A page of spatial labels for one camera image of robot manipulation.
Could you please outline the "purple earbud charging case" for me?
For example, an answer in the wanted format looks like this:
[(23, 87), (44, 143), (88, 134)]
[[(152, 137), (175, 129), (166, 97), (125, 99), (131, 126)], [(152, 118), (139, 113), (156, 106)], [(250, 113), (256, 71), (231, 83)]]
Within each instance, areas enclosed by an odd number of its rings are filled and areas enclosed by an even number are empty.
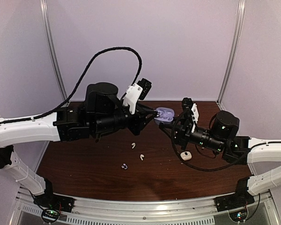
[(174, 120), (175, 112), (173, 109), (166, 107), (158, 107), (156, 108), (156, 111), (157, 117), (154, 118), (155, 124), (170, 124)]

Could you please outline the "white earbud charging case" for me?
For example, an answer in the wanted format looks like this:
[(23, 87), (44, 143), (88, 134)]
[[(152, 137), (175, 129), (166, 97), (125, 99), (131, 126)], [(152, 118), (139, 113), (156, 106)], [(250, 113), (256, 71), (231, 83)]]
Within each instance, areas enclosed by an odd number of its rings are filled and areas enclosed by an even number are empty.
[(184, 160), (184, 161), (188, 161), (192, 159), (192, 154), (189, 151), (184, 151), (180, 153), (180, 157)]

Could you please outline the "purple earbud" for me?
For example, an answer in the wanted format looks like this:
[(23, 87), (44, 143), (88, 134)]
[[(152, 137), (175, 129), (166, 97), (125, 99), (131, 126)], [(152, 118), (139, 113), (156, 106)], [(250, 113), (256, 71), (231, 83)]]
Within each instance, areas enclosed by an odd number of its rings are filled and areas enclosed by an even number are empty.
[(121, 168), (122, 168), (123, 170), (127, 170), (127, 169), (128, 169), (128, 166), (127, 166), (127, 164), (123, 164), (123, 165), (121, 166)]

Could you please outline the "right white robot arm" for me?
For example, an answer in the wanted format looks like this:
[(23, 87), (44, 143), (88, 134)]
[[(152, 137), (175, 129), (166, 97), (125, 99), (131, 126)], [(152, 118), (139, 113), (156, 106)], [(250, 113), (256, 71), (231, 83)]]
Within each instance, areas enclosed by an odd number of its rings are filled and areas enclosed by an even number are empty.
[[(210, 127), (198, 127), (199, 114), (195, 109), (184, 109), (174, 116), (172, 109), (157, 109), (156, 123), (161, 129), (170, 129), (173, 150), (186, 166), (201, 172), (216, 172), (233, 165), (247, 165), (250, 177), (240, 179), (231, 203), (242, 206), (249, 196), (256, 196), (281, 185), (281, 140), (258, 139), (249, 136), (237, 136), (239, 118), (227, 111), (219, 111), (210, 122)], [(192, 143), (196, 147), (211, 150), (215, 155), (222, 154), (227, 165), (217, 168), (200, 168), (190, 164), (189, 153), (180, 153)]]

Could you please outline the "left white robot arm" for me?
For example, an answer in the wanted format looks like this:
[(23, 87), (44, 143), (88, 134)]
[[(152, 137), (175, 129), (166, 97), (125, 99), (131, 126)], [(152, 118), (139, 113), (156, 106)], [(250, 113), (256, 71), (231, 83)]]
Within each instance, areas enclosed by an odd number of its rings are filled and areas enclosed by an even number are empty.
[(18, 158), (13, 146), (36, 141), (70, 142), (90, 137), (99, 141), (103, 136), (125, 128), (139, 135), (157, 115), (155, 110), (139, 103), (151, 87), (150, 81), (141, 79), (128, 87), (123, 99), (118, 99), (116, 85), (99, 82), (88, 85), (85, 100), (79, 105), (62, 105), (44, 116), (0, 117), (0, 169), (39, 196), (47, 208), (54, 208), (58, 198), (53, 194), (51, 182), (32, 172)]

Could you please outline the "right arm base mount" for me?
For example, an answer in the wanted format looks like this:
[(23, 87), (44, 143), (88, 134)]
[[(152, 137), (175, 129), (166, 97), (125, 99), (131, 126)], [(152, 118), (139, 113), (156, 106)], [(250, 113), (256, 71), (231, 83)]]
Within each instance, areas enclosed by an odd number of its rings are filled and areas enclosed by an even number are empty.
[(244, 207), (255, 202), (254, 197), (249, 194), (247, 180), (239, 180), (235, 192), (214, 199), (218, 212)]

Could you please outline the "front aluminium rail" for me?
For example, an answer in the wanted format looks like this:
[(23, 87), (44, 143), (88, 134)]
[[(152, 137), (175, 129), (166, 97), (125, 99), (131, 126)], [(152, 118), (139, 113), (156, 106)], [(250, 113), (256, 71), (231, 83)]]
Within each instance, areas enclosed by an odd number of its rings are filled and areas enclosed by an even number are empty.
[[(62, 212), (53, 225), (281, 225), (270, 192), (261, 195), (258, 210), (251, 219), (239, 224), (230, 218), (233, 210), (217, 210), (214, 198), (125, 202), (77, 197), (72, 211)], [(7, 224), (46, 225), (41, 213), (28, 191), (21, 187)]]

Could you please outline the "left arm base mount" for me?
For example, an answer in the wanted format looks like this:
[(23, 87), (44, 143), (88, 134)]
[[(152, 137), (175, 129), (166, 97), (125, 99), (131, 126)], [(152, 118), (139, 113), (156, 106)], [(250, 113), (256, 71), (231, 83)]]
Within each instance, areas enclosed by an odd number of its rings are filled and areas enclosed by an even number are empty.
[(61, 212), (72, 212), (74, 198), (55, 194), (52, 185), (46, 185), (43, 194), (33, 195), (33, 197), (34, 203), (42, 208), (49, 208)]

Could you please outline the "right aluminium frame post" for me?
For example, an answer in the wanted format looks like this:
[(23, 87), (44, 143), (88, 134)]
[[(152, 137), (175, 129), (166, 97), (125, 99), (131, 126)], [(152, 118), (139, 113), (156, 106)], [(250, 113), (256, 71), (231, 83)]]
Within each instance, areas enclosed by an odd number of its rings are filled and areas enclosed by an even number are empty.
[(225, 69), (225, 74), (224, 74), (222, 86), (221, 86), (221, 89), (220, 89), (220, 92), (219, 92), (219, 96), (218, 96), (218, 99), (216, 101), (217, 104), (221, 108), (222, 108), (222, 102), (223, 102), (223, 99), (224, 99), (224, 95), (225, 95), (226, 89), (228, 87), (229, 78), (231, 76), (233, 65), (234, 65), (234, 62), (235, 62), (240, 37), (241, 37), (241, 34), (242, 34), (244, 17), (245, 17), (245, 5), (246, 5), (245, 0), (239, 0), (238, 1), (236, 22), (235, 22), (235, 27), (234, 27), (234, 33), (233, 33), (229, 58), (228, 58), (227, 66), (226, 66), (226, 69)]

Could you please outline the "aluminium frame post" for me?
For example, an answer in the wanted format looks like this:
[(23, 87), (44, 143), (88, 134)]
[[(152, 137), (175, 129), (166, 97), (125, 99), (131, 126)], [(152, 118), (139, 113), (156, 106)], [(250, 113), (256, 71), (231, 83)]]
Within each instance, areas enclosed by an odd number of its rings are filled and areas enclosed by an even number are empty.
[(49, 56), (52, 62), (53, 71), (57, 80), (57, 85), (61, 93), (61, 97), (63, 100), (65, 100), (67, 98), (67, 92), (61, 76), (58, 59), (55, 51), (52, 30), (50, 25), (50, 17), (48, 12), (48, 5), (46, 0), (40, 0), (40, 8), (41, 8), (41, 15), (44, 23), (44, 30), (45, 30), (47, 45), (49, 49)]
[(234, 62), (235, 62), (240, 37), (241, 37), (241, 34), (242, 34), (244, 17), (245, 17), (245, 5), (246, 5), (245, 0), (239, 0), (238, 1), (236, 22), (235, 22), (235, 27), (234, 27), (234, 33), (233, 33), (229, 58), (228, 58), (227, 66), (226, 66), (226, 69), (225, 69), (225, 74), (224, 74), (222, 86), (221, 86), (221, 89), (220, 89), (220, 92), (219, 92), (219, 96), (218, 96), (218, 99), (216, 101), (217, 104), (221, 108), (222, 108), (222, 102), (223, 102), (223, 99), (224, 99), (224, 95), (225, 95), (226, 89), (228, 87), (229, 78), (231, 76), (233, 65), (234, 65)]

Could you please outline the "left aluminium frame post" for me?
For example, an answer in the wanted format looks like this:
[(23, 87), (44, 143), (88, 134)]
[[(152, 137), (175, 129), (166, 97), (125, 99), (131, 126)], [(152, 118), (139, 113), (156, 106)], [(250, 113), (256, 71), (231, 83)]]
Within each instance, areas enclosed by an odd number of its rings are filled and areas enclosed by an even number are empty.
[(41, 15), (44, 23), (44, 30), (45, 30), (47, 45), (49, 49), (49, 56), (52, 62), (53, 71), (57, 80), (57, 85), (61, 93), (61, 97), (63, 100), (65, 100), (67, 98), (67, 92), (61, 76), (58, 59), (55, 51), (52, 30), (50, 25), (50, 17), (48, 12), (48, 5), (46, 0), (40, 0), (40, 8), (41, 8)]

